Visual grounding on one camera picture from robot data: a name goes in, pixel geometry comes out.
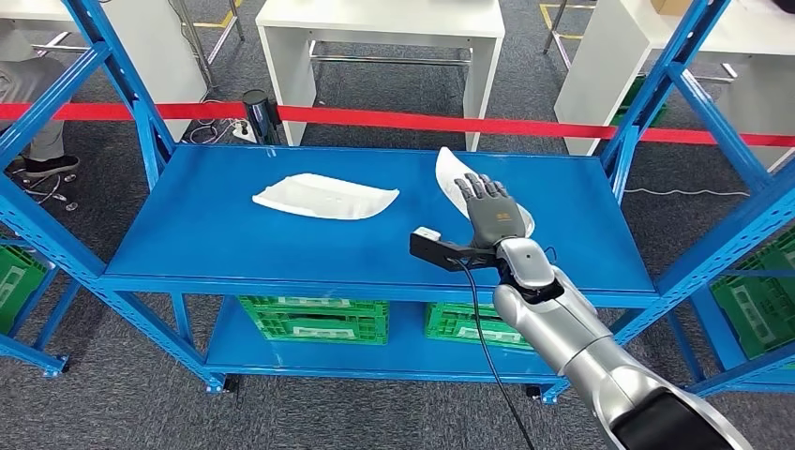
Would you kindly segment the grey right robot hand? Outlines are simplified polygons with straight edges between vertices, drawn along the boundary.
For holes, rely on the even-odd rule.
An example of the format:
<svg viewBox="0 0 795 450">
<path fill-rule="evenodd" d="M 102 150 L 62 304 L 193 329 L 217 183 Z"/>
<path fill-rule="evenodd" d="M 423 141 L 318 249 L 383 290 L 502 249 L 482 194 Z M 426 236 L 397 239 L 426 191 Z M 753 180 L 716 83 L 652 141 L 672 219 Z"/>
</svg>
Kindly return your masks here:
<svg viewBox="0 0 795 450">
<path fill-rule="evenodd" d="M 493 248 L 505 238 L 526 236 L 518 204 L 501 182 L 468 172 L 455 184 L 467 208 L 475 248 Z"/>
</svg>

